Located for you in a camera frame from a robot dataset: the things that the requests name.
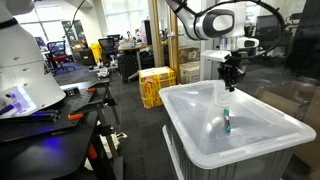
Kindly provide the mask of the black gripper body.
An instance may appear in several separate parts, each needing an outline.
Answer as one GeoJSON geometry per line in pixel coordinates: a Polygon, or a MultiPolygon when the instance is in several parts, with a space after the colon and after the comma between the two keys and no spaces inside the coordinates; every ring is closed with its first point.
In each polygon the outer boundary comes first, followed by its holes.
{"type": "Polygon", "coordinates": [[[246,68],[240,67],[241,58],[228,56],[218,67],[219,78],[226,84],[237,84],[246,75],[246,68]]]}

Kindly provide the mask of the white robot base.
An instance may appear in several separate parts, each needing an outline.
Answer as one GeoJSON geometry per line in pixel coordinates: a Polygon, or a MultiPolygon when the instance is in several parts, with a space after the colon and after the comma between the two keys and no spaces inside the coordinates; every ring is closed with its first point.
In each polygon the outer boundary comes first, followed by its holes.
{"type": "Polygon", "coordinates": [[[66,94],[45,66],[35,38],[15,18],[33,10],[34,0],[0,0],[1,119],[28,116],[66,94]]]}

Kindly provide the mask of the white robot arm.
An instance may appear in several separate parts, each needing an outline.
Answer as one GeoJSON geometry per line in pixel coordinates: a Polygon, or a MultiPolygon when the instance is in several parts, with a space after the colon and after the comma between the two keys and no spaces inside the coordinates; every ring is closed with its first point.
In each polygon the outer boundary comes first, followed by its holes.
{"type": "Polygon", "coordinates": [[[233,92],[237,83],[245,76],[239,67],[239,50],[257,45],[258,41],[245,36],[246,3],[241,0],[219,0],[207,9],[195,12],[188,0],[165,0],[170,9],[182,22],[191,40],[220,39],[218,50],[205,50],[203,55],[219,63],[217,72],[224,87],[233,92]]]}

